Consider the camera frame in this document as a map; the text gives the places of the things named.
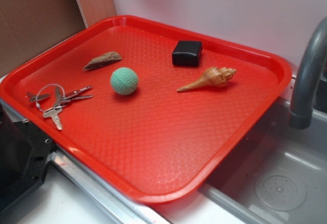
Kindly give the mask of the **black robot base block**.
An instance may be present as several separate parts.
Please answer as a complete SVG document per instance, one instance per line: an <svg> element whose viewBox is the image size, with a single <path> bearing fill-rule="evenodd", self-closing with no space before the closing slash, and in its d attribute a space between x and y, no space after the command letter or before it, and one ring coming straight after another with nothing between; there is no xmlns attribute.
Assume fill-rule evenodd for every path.
<svg viewBox="0 0 327 224"><path fill-rule="evenodd" d="M54 141L32 122L13 122L1 106L1 214L45 180Z"/></svg>

